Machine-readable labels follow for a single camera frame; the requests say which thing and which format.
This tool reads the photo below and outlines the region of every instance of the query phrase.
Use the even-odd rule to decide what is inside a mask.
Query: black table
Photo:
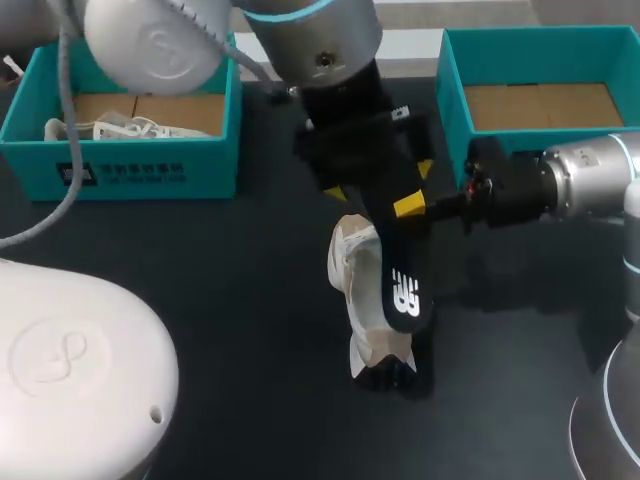
[[[389,82],[425,109],[435,193],[453,188],[433,82]],[[344,299],[326,249],[346,207],[291,154],[296,106],[245,94],[234,201],[78,204],[11,259],[102,277],[151,305],[173,336],[180,398],[152,480],[565,480],[575,397],[628,328],[622,231],[539,223],[433,242],[439,324],[429,400],[351,384]],[[33,224],[0,168],[0,235]]]

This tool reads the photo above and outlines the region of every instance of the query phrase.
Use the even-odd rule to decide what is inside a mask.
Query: white cable
[[[271,80],[271,77],[269,77],[269,74],[262,65],[256,62],[246,53],[235,48],[233,45],[227,42],[226,38],[220,38],[220,36],[216,32],[211,31],[209,26],[198,18],[198,14],[190,9],[187,5],[182,3],[180,0],[160,1],[171,8],[171,10],[173,10],[174,12],[180,14],[180,16],[185,18],[189,23],[200,30],[207,37],[209,42],[215,48],[220,50],[222,54],[231,58],[232,60],[235,60],[236,63],[242,65],[251,73],[253,73],[260,81],[267,93],[273,94],[279,90],[279,88],[276,87],[275,83],[273,82],[273,80]]]
[[[61,2],[58,3],[54,0],[49,0],[49,2],[52,6],[56,3],[54,7],[56,9],[56,13],[63,12],[60,15],[64,16],[64,10],[60,9],[65,9],[65,6],[61,5]],[[69,146],[71,148],[71,164],[73,167],[71,185],[69,186],[66,196],[62,202],[60,202],[60,205],[58,205],[48,217],[22,233],[1,239],[0,249],[31,240],[55,224],[69,211],[69,208],[78,197],[78,193],[82,187],[84,167],[82,162],[82,152],[80,151],[80,138],[78,136],[78,129],[76,128],[76,112],[73,108],[69,60],[69,56],[71,54],[71,35],[73,34],[73,31],[70,33],[67,30],[67,27],[65,26],[66,23],[68,22],[61,22],[60,27],[60,41],[58,45],[58,83],[60,85],[60,101],[64,112],[64,120],[67,124],[67,134],[69,137]]]

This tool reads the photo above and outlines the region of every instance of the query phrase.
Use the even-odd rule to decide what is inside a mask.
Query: shoe
[[[79,123],[76,125],[80,140],[93,140],[93,123]],[[48,120],[44,125],[44,141],[58,142],[69,140],[67,125],[57,118]]]
[[[115,111],[105,113],[95,122],[77,124],[76,128],[80,140],[209,137],[197,130],[166,127],[148,118],[129,118]],[[44,139],[47,142],[68,140],[67,125],[57,118],[52,118],[45,124]]]
[[[327,270],[331,285],[345,295],[353,330],[351,375],[368,390],[409,389],[417,380],[412,335],[393,330],[381,297],[380,239],[360,215],[343,217],[336,225]]]
[[[94,125],[94,140],[112,140],[118,138],[200,138],[209,137],[206,133],[187,128],[158,125],[144,117],[128,118],[124,115],[112,115],[97,121]]]

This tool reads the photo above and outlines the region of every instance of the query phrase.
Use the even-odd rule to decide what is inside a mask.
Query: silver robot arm
[[[555,216],[624,211],[626,314],[636,326],[602,366],[591,392],[576,400],[569,448],[580,480],[639,478],[640,133],[553,147],[544,159],[557,184]]]

